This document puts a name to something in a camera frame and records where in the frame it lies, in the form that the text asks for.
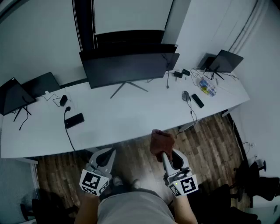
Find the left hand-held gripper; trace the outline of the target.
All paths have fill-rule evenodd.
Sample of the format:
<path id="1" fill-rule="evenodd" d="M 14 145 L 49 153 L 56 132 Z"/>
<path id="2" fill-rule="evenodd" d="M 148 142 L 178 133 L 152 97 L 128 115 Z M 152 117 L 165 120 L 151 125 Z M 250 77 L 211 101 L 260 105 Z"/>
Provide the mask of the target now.
<path id="1" fill-rule="evenodd" d="M 100 196 L 109 186 L 115 157 L 116 150 L 113 148 L 104 148 L 95 152 L 81 173 L 79 182 L 81 189 Z"/>

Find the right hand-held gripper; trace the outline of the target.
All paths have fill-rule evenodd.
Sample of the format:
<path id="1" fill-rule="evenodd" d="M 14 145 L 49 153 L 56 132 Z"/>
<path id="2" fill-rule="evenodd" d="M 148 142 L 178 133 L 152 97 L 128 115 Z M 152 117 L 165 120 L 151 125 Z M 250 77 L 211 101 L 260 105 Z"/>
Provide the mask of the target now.
<path id="1" fill-rule="evenodd" d="M 164 181 L 175 197 L 184 196 L 198 190 L 195 174 L 189 167 L 187 157 L 179 150 L 173 149 L 172 161 L 162 152 L 162 163 L 165 170 Z"/>

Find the red-brown cloth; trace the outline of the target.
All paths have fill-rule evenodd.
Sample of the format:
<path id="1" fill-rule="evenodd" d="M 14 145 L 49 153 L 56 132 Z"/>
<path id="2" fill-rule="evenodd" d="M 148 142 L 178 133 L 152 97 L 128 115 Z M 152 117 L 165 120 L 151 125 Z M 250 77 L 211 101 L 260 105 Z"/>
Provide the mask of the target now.
<path id="1" fill-rule="evenodd" d="M 156 157 L 158 162 L 162 162 L 162 153 L 166 153 L 168 159 L 172 161 L 172 151 L 175 141 L 171 134 L 154 129 L 151 133 L 150 152 Z"/>

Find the large black curved monitor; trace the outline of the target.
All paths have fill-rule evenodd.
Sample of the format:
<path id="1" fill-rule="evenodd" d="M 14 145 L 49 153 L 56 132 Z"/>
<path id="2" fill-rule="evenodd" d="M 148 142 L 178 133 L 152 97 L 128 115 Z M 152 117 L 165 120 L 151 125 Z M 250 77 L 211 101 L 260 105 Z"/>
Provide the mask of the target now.
<path id="1" fill-rule="evenodd" d="M 177 45 L 108 45 L 79 53 L 92 89 L 109 85 L 163 78 L 173 61 Z"/>

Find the person's left forearm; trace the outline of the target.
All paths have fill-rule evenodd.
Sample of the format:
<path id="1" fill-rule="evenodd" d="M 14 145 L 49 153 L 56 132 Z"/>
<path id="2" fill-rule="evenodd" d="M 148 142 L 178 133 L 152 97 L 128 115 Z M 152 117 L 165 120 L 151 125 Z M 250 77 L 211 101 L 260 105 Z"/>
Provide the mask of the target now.
<path id="1" fill-rule="evenodd" d="M 74 224 L 97 224 L 99 197 L 85 193 Z"/>

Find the person's right forearm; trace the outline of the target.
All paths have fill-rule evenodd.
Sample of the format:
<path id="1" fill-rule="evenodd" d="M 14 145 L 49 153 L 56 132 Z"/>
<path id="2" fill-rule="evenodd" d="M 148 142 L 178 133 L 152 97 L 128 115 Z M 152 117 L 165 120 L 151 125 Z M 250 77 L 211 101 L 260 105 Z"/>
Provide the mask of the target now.
<path id="1" fill-rule="evenodd" d="M 198 224 L 187 195 L 174 197 L 173 208 L 177 224 Z"/>

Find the small black monitor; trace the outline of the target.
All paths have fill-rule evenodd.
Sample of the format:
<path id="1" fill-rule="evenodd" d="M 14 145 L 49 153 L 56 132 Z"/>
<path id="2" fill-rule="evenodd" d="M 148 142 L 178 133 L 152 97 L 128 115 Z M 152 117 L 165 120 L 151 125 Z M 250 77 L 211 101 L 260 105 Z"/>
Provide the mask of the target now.
<path id="1" fill-rule="evenodd" d="M 215 57 L 210 58 L 205 71 L 212 72 L 224 80 L 220 73 L 231 73 L 243 59 L 239 55 L 221 50 Z"/>
<path id="2" fill-rule="evenodd" d="M 19 111 L 15 119 L 22 109 L 31 115 L 26 107 L 34 102 L 36 102 L 36 99 L 15 78 L 10 79 L 0 87 L 0 114 L 3 116 L 17 109 Z"/>

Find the black smartphone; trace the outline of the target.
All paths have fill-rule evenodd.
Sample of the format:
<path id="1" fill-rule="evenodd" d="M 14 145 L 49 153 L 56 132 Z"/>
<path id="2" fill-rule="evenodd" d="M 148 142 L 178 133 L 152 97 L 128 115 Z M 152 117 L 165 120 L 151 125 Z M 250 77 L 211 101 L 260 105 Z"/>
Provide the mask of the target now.
<path id="1" fill-rule="evenodd" d="M 76 114 L 70 118 L 65 119 L 64 121 L 66 129 L 74 127 L 83 122 L 84 122 L 84 116 L 82 113 Z"/>
<path id="2" fill-rule="evenodd" d="M 204 107 L 203 102 L 200 100 L 200 98 L 199 98 L 196 94 L 192 94 L 191 97 L 192 97 L 192 99 L 194 100 L 194 102 L 195 102 L 200 108 L 203 108 L 203 107 Z"/>

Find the white power strip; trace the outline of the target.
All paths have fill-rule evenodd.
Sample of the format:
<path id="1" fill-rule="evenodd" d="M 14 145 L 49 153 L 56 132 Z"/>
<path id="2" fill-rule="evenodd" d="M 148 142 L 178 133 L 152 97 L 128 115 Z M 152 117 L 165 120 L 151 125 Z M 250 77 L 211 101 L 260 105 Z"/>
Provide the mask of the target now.
<path id="1" fill-rule="evenodd" d="M 65 95 L 67 96 L 66 107 L 70 107 L 70 112 L 74 113 L 76 111 L 75 102 L 71 96 L 71 92 L 68 87 L 64 88 Z"/>

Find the black office chair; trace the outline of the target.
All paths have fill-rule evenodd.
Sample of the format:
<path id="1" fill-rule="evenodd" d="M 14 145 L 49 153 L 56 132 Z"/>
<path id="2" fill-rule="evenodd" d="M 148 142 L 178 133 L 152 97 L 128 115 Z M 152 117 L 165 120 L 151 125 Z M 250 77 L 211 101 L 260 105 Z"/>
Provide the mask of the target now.
<path id="1" fill-rule="evenodd" d="M 241 201 L 243 193 L 246 193 L 250 198 L 260 196 L 267 201 L 272 201 L 280 196 L 280 178 L 260 176 L 261 170 L 267 170 L 266 161 L 261 167 L 255 161 L 251 166 L 242 162 L 239 168 L 234 168 L 235 183 L 230 188 L 237 188 L 237 193 L 232 197 Z"/>
<path id="2" fill-rule="evenodd" d="M 246 213 L 231 205 L 239 194 L 231 194 L 225 184 L 198 200 L 197 219 L 199 224 L 262 224 L 256 214 Z"/>
<path id="3" fill-rule="evenodd" d="M 70 214 L 78 212 L 76 205 L 66 208 L 57 194 L 43 189 L 38 190 L 37 199 L 32 199 L 31 208 L 24 204 L 20 208 L 26 221 L 34 217 L 37 224 L 74 224 L 75 218 Z"/>

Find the clear plastic bag of items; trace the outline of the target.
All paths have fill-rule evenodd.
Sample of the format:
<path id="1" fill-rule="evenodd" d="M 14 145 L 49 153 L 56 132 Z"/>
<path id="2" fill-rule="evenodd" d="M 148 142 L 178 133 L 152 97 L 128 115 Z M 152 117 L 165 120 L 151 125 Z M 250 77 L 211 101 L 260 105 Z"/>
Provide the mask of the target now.
<path id="1" fill-rule="evenodd" d="M 210 81 L 206 80 L 204 77 L 202 77 L 199 81 L 199 88 L 202 92 L 211 97 L 215 96 L 217 93 L 216 86 Z"/>

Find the dark window glass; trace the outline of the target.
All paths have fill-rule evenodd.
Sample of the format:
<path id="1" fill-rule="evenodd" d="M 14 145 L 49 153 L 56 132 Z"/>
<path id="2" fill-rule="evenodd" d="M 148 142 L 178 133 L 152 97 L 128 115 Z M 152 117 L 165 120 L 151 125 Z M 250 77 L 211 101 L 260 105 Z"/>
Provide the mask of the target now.
<path id="1" fill-rule="evenodd" d="M 94 36 L 94 49 L 121 48 L 156 52 L 160 49 L 164 31 L 162 30 L 129 30 L 116 31 Z"/>

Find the white roller blind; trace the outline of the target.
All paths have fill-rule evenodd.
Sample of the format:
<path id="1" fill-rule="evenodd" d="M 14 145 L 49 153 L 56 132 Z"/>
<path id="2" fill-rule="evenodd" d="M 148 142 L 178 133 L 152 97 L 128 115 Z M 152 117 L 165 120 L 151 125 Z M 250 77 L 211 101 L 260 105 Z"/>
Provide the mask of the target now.
<path id="1" fill-rule="evenodd" d="M 27 0 L 0 23 L 0 86 L 51 72 L 60 85 L 86 77 L 72 0 Z"/>
<path id="2" fill-rule="evenodd" d="M 94 0 L 96 34 L 163 31 L 173 0 Z"/>

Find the dark wall conduit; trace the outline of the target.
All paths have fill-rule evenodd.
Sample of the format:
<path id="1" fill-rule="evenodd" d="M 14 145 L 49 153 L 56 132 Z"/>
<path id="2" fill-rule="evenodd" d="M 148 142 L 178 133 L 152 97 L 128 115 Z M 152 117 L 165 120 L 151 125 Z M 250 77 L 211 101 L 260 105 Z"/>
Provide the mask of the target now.
<path id="1" fill-rule="evenodd" d="M 267 11 L 269 2 L 267 0 L 256 0 L 256 3 L 248 17 L 245 25 L 241 32 L 237 36 L 236 40 L 229 48 L 229 52 L 238 54 L 245 43 L 251 38 L 254 31 L 257 29 L 259 24 L 262 22 L 263 17 Z"/>

